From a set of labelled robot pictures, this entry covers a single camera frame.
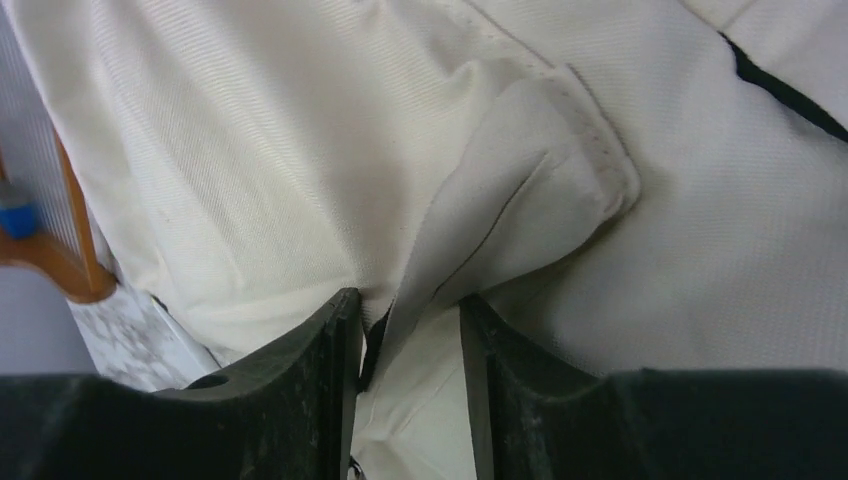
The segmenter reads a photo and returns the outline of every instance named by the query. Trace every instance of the white cloth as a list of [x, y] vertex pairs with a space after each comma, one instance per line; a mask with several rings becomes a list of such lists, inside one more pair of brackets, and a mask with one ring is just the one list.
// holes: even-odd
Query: white cloth
[[848, 2], [681, 0], [760, 68], [848, 124]]
[[638, 177], [615, 133], [577, 78], [556, 73], [494, 100], [430, 203], [392, 302], [383, 366], [428, 306], [565, 258], [636, 200]]

